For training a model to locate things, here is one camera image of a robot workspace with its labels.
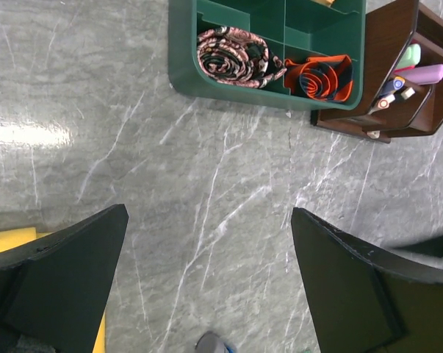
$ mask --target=yellow object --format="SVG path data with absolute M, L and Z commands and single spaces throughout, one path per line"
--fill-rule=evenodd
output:
M 0 252 L 24 245 L 37 239 L 35 228 L 23 228 L 0 232 Z
M 98 328 L 93 353 L 105 353 L 105 312 L 102 316 L 101 326 Z
M 37 233 L 35 228 L 23 228 L 0 232 L 0 252 L 16 248 L 30 241 L 47 236 L 51 233 Z M 102 316 L 101 326 L 98 328 L 96 344 L 93 353 L 105 353 L 105 312 Z
M 51 233 L 37 233 L 37 239 L 43 238 Z

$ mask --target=black item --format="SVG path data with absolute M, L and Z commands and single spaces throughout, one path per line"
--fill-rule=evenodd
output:
M 295 208 L 295 251 L 322 353 L 443 352 L 443 270 Z
M 0 253 L 0 353 L 25 334 L 91 353 L 125 237 L 124 205 Z

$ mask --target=rolled necktie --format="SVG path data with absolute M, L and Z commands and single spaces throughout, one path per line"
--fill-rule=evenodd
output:
M 265 40 L 235 27 L 210 29 L 197 38 L 202 71 L 215 81 L 247 88 L 263 88 L 287 69 Z
M 296 96 L 318 101 L 347 101 L 353 88 L 353 66 L 348 55 L 309 57 L 304 64 L 285 60 L 285 87 Z

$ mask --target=shoe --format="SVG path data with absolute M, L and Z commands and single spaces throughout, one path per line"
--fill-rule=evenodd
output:
M 196 353 L 236 353 L 232 348 L 228 347 L 220 336 L 208 331 L 201 336 L 195 345 Z

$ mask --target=green item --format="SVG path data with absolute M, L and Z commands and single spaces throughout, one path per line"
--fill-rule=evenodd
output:
M 422 50 L 419 44 L 411 44 L 407 47 L 404 52 L 403 57 L 399 60 L 399 63 L 396 66 L 396 70 L 400 68 L 408 68 L 409 66 L 415 66 L 420 63 L 420 56 L 422 54 Z
M 365 0 L 170 0 L 168 70 L 173 87 L 188 96 L 291 110 L 352 110 L 363 91 Z M 346 54 L 352 59 L 353 91 L 344 103 L 293 96 L 284 77 L 262 89 L 224 85 L 199 66 L 197 36 L 220 26 L 237 27 L 263 38 L 280 60 Z

